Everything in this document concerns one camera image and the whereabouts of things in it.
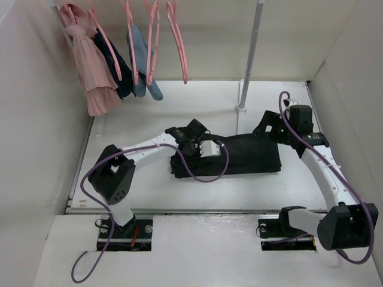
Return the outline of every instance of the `clothes hanger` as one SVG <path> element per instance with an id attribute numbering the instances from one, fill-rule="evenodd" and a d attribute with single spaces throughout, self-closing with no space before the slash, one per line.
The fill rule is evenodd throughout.
<path id="1" fill-rule="evenodd" d="M 154 2 L 153 9 L 151 9 L 149 1 L 148 0 L 144 0 L 144 1 L 145 1 L 146 10 L 149 13 L 148 62 L 146 67 L 146 73 L 147 73 L 146 82 L 148 86 L 150 86 L 154 78 L 154 71 L 156 69 L 156 63 L 157 63 L 157 51 L 158 51 L 158 42 L 159 42 L 159 35 L 160 35 L 160 7 L 158 4 L 158 1 L 156 1 Z M 154 16 L 156 12 L 157 12 L 156 48 L 154 50 L 153 62 L 151 63 L 151 36 L 153 34 L 153 22 L 154 22 Z"/>
<path id="2" fill-rule="evenodd" d="M 134 45 L 133 45 L 133 36 L 132 36 L 132 25 L 133 25 L 133 17 L 132 17 L 132 11 L 130 10 L 129 1 L 121 0 L 122 7 L 126 14 L 126 20 L 127 20 L 127 29 L 129 33 L 129 41 L 130 41 L 130 47 L 131 47 L 131 56 L 132 56 L 132 72 L 134 74 L 134 83 L 138 85 L 138 69 L 136 65 L 136 55 L 134 53 Z"/>
<path id="3" fill-rule="evenodd" d="M 64 9 L 66 10 L 66 12 L 68 13 L 69 15 L 69 18 L 71 19 L 72 23 L 73 24 L 76 24 L 76 20 L 74 19 L 74 14 L 73 14 L 73 11 L 72 11 L 72 8 L 69 7 L 69 5 L 66 3 L 65 0 L 61 0 L 63 6 L 64 6 Z"/>
<path id="4" fill-rule="evenodd" d="M 93 2 L 92 0 L 88 0 L 88 3 L 90 5 L 90 10 L 88 10 L 88 17 L 91 19 L 91 21 L 93 22 L 93 24 L 99 29 L 102 37 L 104 38 L 107 46 L 108 46 L 108 49 L 112 55 L 112 58 L 113 58 L 113 61 L 114 61 L 114 67 L 115 67 L 115 71 L 117 73 L 117 76 L 118 76 L 118 80 L 119 81 L 122 81 L 122 74 L 121 74 L 121 69 L 120 69 L 120 65 L 118 63 L 118 60 L 117 60 L 117 57 L 115 56 L 115 52 L 112 48 L 112 45 L 110 44 L 109 42 L 109 39 L 108 37 L 106 36 L 104 30 L 101 28 L 99 22 L 98 22 L 98 19 L 97 19 L 97 16 L 96 16 L 96 11 L 95 11 L 95 6 L 93 5 Z"/>
<path id="5" fill-rule="evenodd" d="M 173 0 L 173 6 L 169 1 L 166 2 L 166 11 L 168 12 L 169 24 L 173 31 L 173 36 L 174 36 L 175 43 L 177 45 L 178 54 L 180 55 L 184 84 L 187 84 L 188 69 L 187 69 L 186 53 L 185 53 L 184 43 L 182 41 L 180 27 L 178 27 L 177 16 L 176 16 L 177 0 Z"/>

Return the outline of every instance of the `light blue garment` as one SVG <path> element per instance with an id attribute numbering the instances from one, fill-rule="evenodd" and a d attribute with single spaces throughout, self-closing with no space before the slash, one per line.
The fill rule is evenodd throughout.
<path id="1" fill-rule="evenodd" d="M 134 53 L 136 56 L 136 67 L 139 71 L 138 77 L 138 85 L 134 85 L 135 94 L 138 97 L 144 97 L 146 94 L 146 87 L 155 100 L 162 100 L 163 95 L 160 91 L 160 88 L 157 86 L 156 81 L 153 79 L 151 85 L 148 86 L 146 83 L 146 65 L 148 60 L 148 44 L 146 43 L 144 37 L 142 37 L 141 32 L 139 31 L 136 25 L 132 25 L 132 38 L 133 38 L 133 46 Z M 130 46 L 129 41 L 129 32 L 126 34 L 127 44 L 129 46 L 129 55 L 130 55 L 130 63 L 132 63 L 132 47 Z"/>

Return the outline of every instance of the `white floor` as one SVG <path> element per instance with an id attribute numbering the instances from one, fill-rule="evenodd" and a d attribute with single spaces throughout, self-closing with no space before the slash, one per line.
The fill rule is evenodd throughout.
<path id="1" fill-rule="evenodd" d="M 78 286 L 73 263 L 96 250 L 97 215 L 57 216 L 50 230 L 34 287 Z M 256 215 L 155 216 L 151 252 L 107 252 L 83 287 L 202 286 L 381 286 L 373 259 L 347 263 L 336 252 L 261 251 Z M 348 252 L 361 258 L 365 249 Z M 82 279 L 99 252 L 80 261 Z"/>
<path id="2" fill-rule="evenodd" d="M 168 127 L 185 126 L 198 119 L 212 133 L 231 136 L 251 133 L 264 111 L 278 111 L 278 96 L 288 90 L 302 104 L 310 105 L 305 83 L 256 82 L 248 92 L 248 112 L 239 116 L 238 81 L 159 81 L 164 100 L 128 97 L 124 105 L 107 114 L 104 136 L 96 137 L 93 126 L 80 179 L 110 144 L 134 145 L 151 139 Z M 158 161 L 135 173 L 129 198 L 134 210 L 279 210 L 303 205 L 326 209 L 324 199 L 308 169 L 288 146 L 280 146 L 282 172 L 276 174 L 225 176 L 212 184 L 175 179 L 169 160 Z M 86 182 L 86 188 L 98 197 Z M 100 212 L 98 204 L 75 190 L 68 212 Z"/>

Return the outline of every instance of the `black fabric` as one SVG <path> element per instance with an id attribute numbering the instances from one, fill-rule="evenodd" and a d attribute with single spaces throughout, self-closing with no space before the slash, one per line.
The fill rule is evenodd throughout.
<path id="1" fill-rule="evenodd" d="M 229 152 L 229 166 L 226 175 L 279 172 L 281 170 L 278 145 L 269 140 L 268 133 L 262 138 L 257 138 L 253 134 L 229 136 L 228 138 L 205 134 L 203 139 L 216 139 L 225 144 Z M 217 176 L 225 167 L 226 153 L 221 149 L 219 157 L 204 158 L 196 154 L 186 157 L 186 162 L 196 176 Z M 170 164 L 172 174 L 176 178 L 190 177 L 178 154 L 172 156 Z"/>
<path id="2" fill-rule="evenodd" d="M 118 64 L 120 65 L 120 70 L 122 75 L 121 81 L 118 80 L 118 75 L 117 75 L 117 71 L 115 70 L 112 54 L 110 53 L 107 43 L 105 42 L 99 29 L 97 29 L 97 34 L 95 35 L 93 42 L 95 43 L 97 48 L 101 51 L 101 53 L 104 55 L 104 58 L 107 61 L 108 68 L 113 76 L 113 79 L 115 83 L 118 85 L 118 89 L 117 89 L 118 96 L 121 99 L 124 99 L 124 97 L 128 97 L 130 93 L 135 94 L 133 89 L 132 71 L 129 69 L 124 59 L 115 49 L 115 46 L 113 45 L 113 43 L 109 40 L 113 48 L 114 54 L 117 58 Z"/>

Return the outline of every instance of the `pink dress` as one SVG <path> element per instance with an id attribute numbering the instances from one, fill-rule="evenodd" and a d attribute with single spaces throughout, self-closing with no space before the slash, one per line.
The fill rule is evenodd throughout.
<path id="1" fill-rule="evenodd" d="M 61 7 L 60 14 L 65 23 L 65 33 L 73 37 L 73 54 L 80 84 L 88 103 L 91 116 L 103 115 L 108 110 L 121 105 L 117 94 L 117 84 L 108 68 L 104 56 L 93 43 L 97 34 L 92 22 L 85 12 L 74 4 L 68 4 L 74 14 L 76 23 Z"/>

